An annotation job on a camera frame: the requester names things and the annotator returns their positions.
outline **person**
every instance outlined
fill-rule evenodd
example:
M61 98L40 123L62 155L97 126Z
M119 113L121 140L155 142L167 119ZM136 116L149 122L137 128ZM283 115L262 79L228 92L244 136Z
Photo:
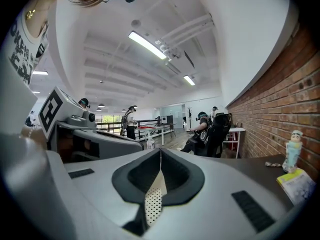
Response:
M89 106L89 101L87 98L82 98L81 100L79 100L78 102L80 104L81 107L83 107L84 109L90 109L90 106Z
M200 124L197 127L190 129L190 132L195 132L191 138L198 141L197 145L199 147L204 147L205 143L203 142L203 140L206 139L205 136L207 134L207 129L210 126L209 116L207 113L202 111L198 114L198 119L200 120ZM193 144L188 140L184 148L177 148L177 150L189 153L192 148Z
M215 117L216 117L216 110L217 110L217 109L218 109L218 108L217 108L216 106L214 106L214 107L212 108L211 113L210 113L210 119L211 119L212 122L214 121L214 119L215 119Z
M137 122L134 120L134 112L136 112L136 109L134 106L131 106L124 115L127 122L126 136L132 140L136 140L135 125Z
M27 111L32 108L37 98L31 93L33 71L37 60L43 55L48 39L48 11L57 0L30 0L9 29L0 48L0 92L14 93L24 102L22 109L15 112L14 120L0 126L0 132L18 134L46 145L42 129L34 130L23 126ZM82 7L93 7L110 0L74 0L72 3ZM9 99L2 98L6 107L12 107ZM3 109L1 115L7 115L9 109Z
M31 111L27 119L25 120L25 125L28 127L34 127L35 126L35 116L34 111Z

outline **man sitting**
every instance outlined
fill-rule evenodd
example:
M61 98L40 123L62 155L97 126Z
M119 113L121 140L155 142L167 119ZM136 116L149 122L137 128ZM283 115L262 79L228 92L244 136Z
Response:
M210 126L209 116L205 112L200 112L198 114L198 120L200 120L200 125L190 129L190 132L195 132L192 139L197 140L197 146L204 147L205 143L203 140L206 139L207 129ZM188 140L183 149L177 148L178 151L189 153L193 148L193 144Z

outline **white desk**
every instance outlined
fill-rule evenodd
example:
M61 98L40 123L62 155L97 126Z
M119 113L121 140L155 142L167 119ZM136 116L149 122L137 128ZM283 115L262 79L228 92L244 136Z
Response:
M149 135L149 137L151 136L150 135L150 132L152 131L158 131L161 129L161 138L162 138L162 145L165 144L165 137L164 137L164 127L163 126L151 126L152 128L137 128L137 130L140 130L140 131L145 131L145 141L147 141L147 134Z
M239 146L240 146L240 134L241 132L245 132L246 129L244 128L230 128L229 133L238 133L238 139L237 140L226 140L223 143L237 143L236 145L236 156L235 158L238 158L238 153L239 153Z

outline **bottle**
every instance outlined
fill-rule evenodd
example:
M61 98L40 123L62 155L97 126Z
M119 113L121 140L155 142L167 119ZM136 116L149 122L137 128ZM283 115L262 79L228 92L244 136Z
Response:
M147 150L154 150L156 148L156 143L154 141L154 139L149 136L147 142L146 142L146 149Z

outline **ceiling light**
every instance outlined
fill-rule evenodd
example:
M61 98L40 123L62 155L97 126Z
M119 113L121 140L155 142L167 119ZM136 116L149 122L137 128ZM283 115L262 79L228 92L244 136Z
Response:
M47 76L48 75L48 72L47 71L33 71L32 73L33 75L44 75L44 76Z
M155 47L153 44L151 44L149 41L144 39L141 35L139 35L137 32L132 31L129 34L129 38L133 41L137 42L138 44L142 45L144 48L148 49L153 54L157 55L161 60L164 60L167 56L162 53L157 47Z
M195 82L192 81L192 79L191 79L188 75L185 75L183 78L184 78L185 80L187 80L187 82L188 82L190 85L192 85L192 86L195 86L195 85L196 85Z

